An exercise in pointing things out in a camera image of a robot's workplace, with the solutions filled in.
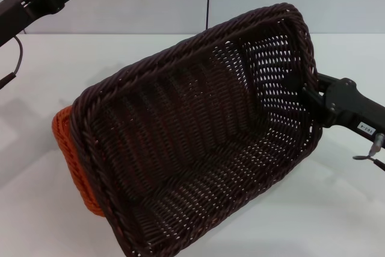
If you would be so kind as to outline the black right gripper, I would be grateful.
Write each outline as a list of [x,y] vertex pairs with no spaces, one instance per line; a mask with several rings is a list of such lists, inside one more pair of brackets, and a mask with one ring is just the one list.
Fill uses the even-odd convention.
[[372,142],[373,149],[384,147],[384,107],[363,96],[357,84],[349,79],[318,75],[319,91],[304,87],[296,73],[287,73],[283,86],[289,91],[301,91],[301,101],[308,110],[323,110],[322,125],[343,126]]

